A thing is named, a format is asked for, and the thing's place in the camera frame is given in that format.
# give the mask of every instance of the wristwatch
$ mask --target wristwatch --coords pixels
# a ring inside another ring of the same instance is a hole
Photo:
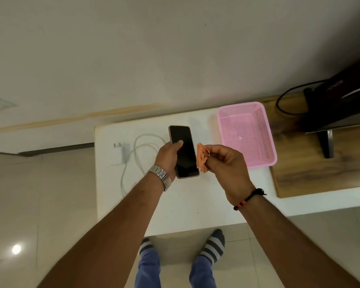
[[[153,165],[149,170],[148,172],[152,172],[154,173],[155,175],[157,175],[160,180],[163,182],[164,184],[164,191],[167,191],[169,186],[172,184],[172,180],[171,178],[169,177],[169,175],[167,174],[166,171],[164,171],[162,168],[160,168],[159,166],[157,165]]]

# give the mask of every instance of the foot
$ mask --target foot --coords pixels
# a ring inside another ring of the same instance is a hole
[[[143,257],[143,255],[146,254],[151,248],[153,249],[154,246],[149,241],[149,238],[148,237],[144,238],[140,245],[140,250],[139,250],[140,257]]]
[[[201,257],[206,257],[213,265],[224,253],[225,238],[221,229],[216,229],[205,243]]]

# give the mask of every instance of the black phone screen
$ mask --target black phone screen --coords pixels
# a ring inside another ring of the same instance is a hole
[[[170,126],[169,132],[173,143],[179,140],[184,142],[183,146],[177,151],[177,176],[179,178],[197,176],[199,169],[196,165],[196,155],[190,128],[188,126]]]

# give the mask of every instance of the left hand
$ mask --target left hand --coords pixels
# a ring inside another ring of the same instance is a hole
[[[179,140],[176,143],[167,142],[163,145],[156,156],[155,165],[158,165],[171,177],[171,180],[176,178],[175,166],[177,162],[177,151],[183,146],[183,141]]]

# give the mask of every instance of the jeans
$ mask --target jeans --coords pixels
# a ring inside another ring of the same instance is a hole
[[[135,288],[160,288],[159,274],[160,261],[155,249],[149,248],[143,251],[139,261]],[[192,288],[216,288],[212,265],[207,258],[198,256],[195,259],[189,274],[189,282]]]

